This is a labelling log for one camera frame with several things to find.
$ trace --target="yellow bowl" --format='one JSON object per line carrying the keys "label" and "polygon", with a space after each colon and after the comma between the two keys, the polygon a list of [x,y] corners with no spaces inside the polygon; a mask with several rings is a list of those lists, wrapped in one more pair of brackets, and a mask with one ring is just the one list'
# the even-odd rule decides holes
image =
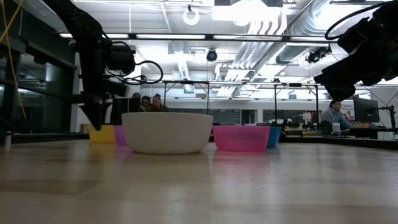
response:
{"label": "yellow bowl", "polygon": [[91,124],[88,126],[90,140],[96,143],[116,143],[112,125],[102,125],[101,130],[97,131]]}

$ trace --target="white bowl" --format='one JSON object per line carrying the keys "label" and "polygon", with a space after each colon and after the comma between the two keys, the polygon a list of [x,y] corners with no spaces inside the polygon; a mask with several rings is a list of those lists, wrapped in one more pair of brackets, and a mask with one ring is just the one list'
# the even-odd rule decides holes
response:
{"label": "white bowl", "polygon": [[145,154],[190,154],[206,148],[213,117],[187,113],[125,113],[127,145]]}

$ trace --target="plastic bowl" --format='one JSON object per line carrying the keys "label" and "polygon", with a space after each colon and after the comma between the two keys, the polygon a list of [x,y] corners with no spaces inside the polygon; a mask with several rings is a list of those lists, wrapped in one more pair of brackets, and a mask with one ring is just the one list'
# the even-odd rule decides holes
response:
{"label": "plastic bowl", "polygon": [[124,113],[127,145],[144,154],[191,154],[206,148],[213,117],[188,113]]}
{"label": "plastic bowl", "polygon": [[260,152],[267,147],[268,126],[213,126],[218,150]]}
{"label": "plastic bowl", "polygon": [[101,130],[97,131],[93,125],[88,126],[88,135],[92,142],[96,143],[115,143],[113,125],[102,125]]}
{"label": "plastic bowl", "polygon": [[282,128],[279,127],[271,127],[267,147],[276,147],[278,145],[281,130]]}
{"label": "plastic bowl", "polygon": [[126,138],[124,137],[123,126],[115,125],[113,126],[114,137],[116,139],[116,144],[119,146],[127,146]]}

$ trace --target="person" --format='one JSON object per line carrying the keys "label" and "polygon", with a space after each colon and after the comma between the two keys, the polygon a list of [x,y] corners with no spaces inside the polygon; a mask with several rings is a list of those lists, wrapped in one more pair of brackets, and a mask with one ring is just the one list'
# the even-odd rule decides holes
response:
{"label": "person", "polygon": [[141,100],[141,105],[142,105],[143,107],[150,106],[150,105],[151,105],[151,103],[150,103],[150,97],[149,97],[149,96],[143,96],[143,97],[142,97],[142,100]]}
{"label": "person", "polygon": [[146,108],[147,112],[170,112],[170,110],[160,103],[160,95],[152,98],[152,105]]}
{"label": "person", "polygon": [[323,112],[322,121],[329,121],[329,123],[340,123],[341,129],[348,129],[351,127],[348,120],[343,116],[340,111],[341,102],[332,100],[329,104],[329,108]]}
{"label": "person", "polygon": [[[132,95],[131,98],[138,98],[138,99],[141,99],[141,94],[140,94],[139,92],[135,92],[135,93]],[[140,111],[140,112],[146,112],[147,110],[146,110],[142,105],[139,105],[139,111]]]}

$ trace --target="yellow cable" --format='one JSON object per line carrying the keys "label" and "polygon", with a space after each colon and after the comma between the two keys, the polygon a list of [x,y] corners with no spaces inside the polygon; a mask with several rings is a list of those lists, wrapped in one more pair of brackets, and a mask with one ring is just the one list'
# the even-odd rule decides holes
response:
{"label": "yellow cable", "polygon": [[14,63],[13,63],[13,61],[12,61],[11,46],[10,46],[10,41],[9,41],[9,38],[8,38],[8,29],[9,29],[10,26],[12,25],[12,22],[13,22],[13,20],[14,20],[14,18],[15,18],[15,15],[18,14],[18,11],[19,11],[19,9],[21,8],[20,6],[22,5],[22,2],[23,2],[23,1],[24,1],[24,0],[21,0],[21,1],[20,1],[17,10],[16,10],[15,13],[14,13],[14,16],[12,17],[12,19],[11,19],[9,25],[7,26],[6,9],[5,9],[5,7],[4,7],[4,0],[1,0],[2,16],[3,16],[3,19],[4,19],[4,26],[7,27],[7,28],[6,28],[6,30],[4,31],[3,35],[1,36],[0,42],[2,41],[2,39],[4,38],[4,36],[6,36],[6,39],[7,39],[7,46],[8,46],[8,54],[9,54],[10,61],[11,61],[10,64],[11,64],[12,76],[14,77],[14,86],[15,86],[15,89],[16,89],[16,92],[17,92],[19,104],[21,105],[22,114],[24,115],[24,119],[26,119],[25,109],[24,109],[24,106],[22,105],[21,96],[19,96],[19,93],[18,93],[17,76],[16,76],[16,74],[15,74]]}
{"label": "yellow cable", "polygon": [[[19,2],[19,5],[18,5],[18,7],[17,7],[17,10],[15,11],[14,15],[12,16],[12,18],[11,18],[10,23],[8,24],[8,26],[7,26],[7,21],[6,21],[6,19],[4,19],[4,24],[6,25],[6,29],[4,30],[4,33],[2,34],[2,36],[0,37],[0,43],[2,42],[4,36],[8,33],[8,30],[10,29],[12,23],[14,22],[14,19],[17,17],[18,12],[19,12],[19,10],[20,10],[21,7],[22,7],[22,3],[23,3],[23,2],[24,2],[24,0],[21,0],[21,1]],[[4,0],[1,0],[1,4],[2,4],[2,7],[3,7],[3,12],[4,12]]]}

